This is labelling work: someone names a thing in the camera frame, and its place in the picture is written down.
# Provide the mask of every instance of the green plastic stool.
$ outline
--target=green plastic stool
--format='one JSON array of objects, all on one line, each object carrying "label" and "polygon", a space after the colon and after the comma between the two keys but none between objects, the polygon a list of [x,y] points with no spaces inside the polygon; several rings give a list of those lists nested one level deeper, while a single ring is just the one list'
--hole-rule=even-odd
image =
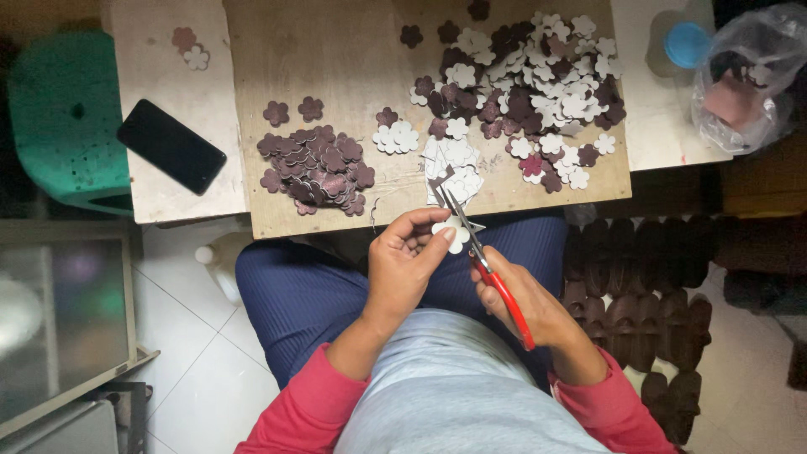
[{"label": "green plastic stool", "polygon": [[115,138],[120,112],[115,45],[103,32],[35,41],[8,78],[20,162],[53,199],[132,216],[126,147]]}]

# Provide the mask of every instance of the red sleeve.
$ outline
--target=red sleeve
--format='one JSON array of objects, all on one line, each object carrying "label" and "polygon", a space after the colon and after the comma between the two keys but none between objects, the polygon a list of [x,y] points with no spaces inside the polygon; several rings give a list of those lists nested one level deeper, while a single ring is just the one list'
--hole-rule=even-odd
[{"label": "red sleeve", "polygon": [[329,345],[320,345],[289,380],[236,454],[333,451],[370,378],[351,380],[334,369],[325,358]]},{"label": "red sleeve", "polygon": [[617,361],[599,350],[608,362],[605,380],[592,386],[570,386],[550,372],[555,399],[589,435],[613,452],[675,454],[675,446],[667,441]]}]

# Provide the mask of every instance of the fingernail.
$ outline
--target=fingernail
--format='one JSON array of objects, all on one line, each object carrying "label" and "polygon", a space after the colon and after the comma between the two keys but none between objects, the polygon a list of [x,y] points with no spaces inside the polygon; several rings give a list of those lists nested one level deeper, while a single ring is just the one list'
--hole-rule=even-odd
[{"label": "fingernail", "polygon": [[443,238],[445,238],[446,241],[452,242],[455,236],[457,236],[457,229],[454,227],[446,227],[443,229]]}]

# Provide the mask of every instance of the left hand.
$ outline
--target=left hand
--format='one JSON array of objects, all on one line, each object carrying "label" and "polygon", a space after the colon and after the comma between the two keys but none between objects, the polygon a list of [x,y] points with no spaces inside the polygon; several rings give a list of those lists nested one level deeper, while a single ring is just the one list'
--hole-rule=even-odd
[{"label": "left hand", "polygon": [[376,329],[391,335],[420,303],[457,234],[446,227],[432,235],[432,225],[449,216],[447,208],[406,212],[370,244],[370,291],[362,318]]}]

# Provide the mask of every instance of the phone screen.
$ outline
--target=phone screen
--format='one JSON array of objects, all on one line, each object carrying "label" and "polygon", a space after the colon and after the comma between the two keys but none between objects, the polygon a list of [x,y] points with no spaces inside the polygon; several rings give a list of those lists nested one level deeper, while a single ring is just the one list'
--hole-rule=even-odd
[{"label": "phone screen", "polygon": [[137,102],[117,136],[131,151],[199,195],[227,161],[221,150],[146,99]]}]

